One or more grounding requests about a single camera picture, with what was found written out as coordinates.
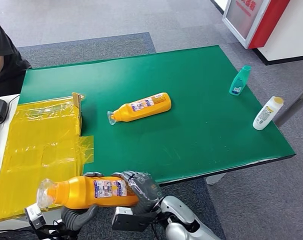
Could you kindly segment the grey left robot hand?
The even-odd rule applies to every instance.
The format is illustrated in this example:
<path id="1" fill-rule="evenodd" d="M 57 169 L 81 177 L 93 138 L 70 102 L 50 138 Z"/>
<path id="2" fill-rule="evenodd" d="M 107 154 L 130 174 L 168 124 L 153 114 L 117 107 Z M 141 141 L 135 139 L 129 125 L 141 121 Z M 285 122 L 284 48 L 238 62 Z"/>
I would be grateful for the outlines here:
<path id="1" fill-rule="evenodd" d="M 85 209 L 71 209 L 64 206 L 61 209 L 61 217 L 65 226 L 70 231 L 79 231 L 83 225 L 95 217 L 99 206 L 97 204 L 91 205 Z"/>

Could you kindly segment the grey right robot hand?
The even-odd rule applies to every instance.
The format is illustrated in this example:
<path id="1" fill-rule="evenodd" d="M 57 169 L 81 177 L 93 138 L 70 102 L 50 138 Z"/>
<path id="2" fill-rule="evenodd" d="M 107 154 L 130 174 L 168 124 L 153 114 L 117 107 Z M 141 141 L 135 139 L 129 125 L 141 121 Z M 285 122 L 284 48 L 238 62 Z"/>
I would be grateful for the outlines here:
<path id="1" fill-rule="evenodd" d="M 150 213 L 163 197 L 162 189 L 147 172 L 127 170 L 112 176 L 125 181 L 138 198 L 138 203 L 132 208 L 134 215 Z"/>

